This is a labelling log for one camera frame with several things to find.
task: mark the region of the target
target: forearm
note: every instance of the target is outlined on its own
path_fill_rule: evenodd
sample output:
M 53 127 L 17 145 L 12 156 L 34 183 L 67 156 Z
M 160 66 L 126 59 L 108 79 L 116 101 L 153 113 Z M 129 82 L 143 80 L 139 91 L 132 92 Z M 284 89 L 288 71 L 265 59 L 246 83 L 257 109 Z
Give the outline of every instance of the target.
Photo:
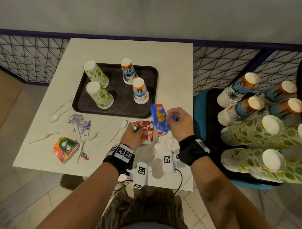
M 119 173 L 109 163 L 65 198 L 37 228 L 95 228 L 117 183 Z
M 191 165 L 203 202 L 217 229 L 271 228 L 257 208 L 239 191 L 208 157 Z

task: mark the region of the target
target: blue snack packet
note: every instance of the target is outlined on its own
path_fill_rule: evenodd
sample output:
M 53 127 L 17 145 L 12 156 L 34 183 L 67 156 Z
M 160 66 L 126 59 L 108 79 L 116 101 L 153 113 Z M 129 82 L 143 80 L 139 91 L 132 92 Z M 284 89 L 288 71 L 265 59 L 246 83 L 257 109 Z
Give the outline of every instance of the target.
M 171 129 L 169 123 L 166 121 L 166 111 L 162 104 L 151 104 L 150 110 L 153 118 L 153 124 L 157 129 L 157 135 L 163 136 Z

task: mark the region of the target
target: pants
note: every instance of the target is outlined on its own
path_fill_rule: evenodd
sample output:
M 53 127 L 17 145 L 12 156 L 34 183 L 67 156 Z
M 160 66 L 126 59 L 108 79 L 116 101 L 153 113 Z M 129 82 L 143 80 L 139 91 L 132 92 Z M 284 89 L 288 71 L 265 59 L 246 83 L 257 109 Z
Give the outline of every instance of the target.
M 151 186 L 134 189 L 134 198 L 127 195 L 125 188 L 115 194 L 97 228 L 118 229 L 142 221 L 188 229 L 183 222 L 181 197 L 173 196 L 172 189 Z

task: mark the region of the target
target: person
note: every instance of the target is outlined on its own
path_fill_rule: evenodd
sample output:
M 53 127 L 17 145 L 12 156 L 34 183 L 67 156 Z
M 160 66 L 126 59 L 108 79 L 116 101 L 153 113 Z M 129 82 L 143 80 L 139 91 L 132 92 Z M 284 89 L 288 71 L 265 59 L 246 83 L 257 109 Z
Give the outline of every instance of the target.
M 217 229 L 272 228 L 257 208 L 212 162 L 208 153 L 196 145 L 192 117 L 181 108 L 167 111 L 166 120 L 180 145 L 180 160 L 191 167 L 198 191 Z M 136 150 L 143 130 L 136 133 L 131 124 L 120 143 Z M 70 193 L 37 228 L 187 228 L 182 220 L 181 201 L 170 189 L 134 189 L 134 198 L 125 192 L 116 194 L 102 216 L 117 184 L 129 163 L 112 155 L 76 190 Z

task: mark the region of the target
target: person's left arm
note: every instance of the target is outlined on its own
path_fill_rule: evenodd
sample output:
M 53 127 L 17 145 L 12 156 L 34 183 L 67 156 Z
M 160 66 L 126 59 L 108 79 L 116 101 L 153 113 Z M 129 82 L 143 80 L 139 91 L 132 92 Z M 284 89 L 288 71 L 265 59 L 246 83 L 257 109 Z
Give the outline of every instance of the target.
M 136 150 L 144 130 L 134 133 L 131 123 L 122 136 L 121 144 Z M 38 229 L 95 228 L 123 170 L 122 163 L 104 162 L 76 190 L 70 193 L 38 226 Z

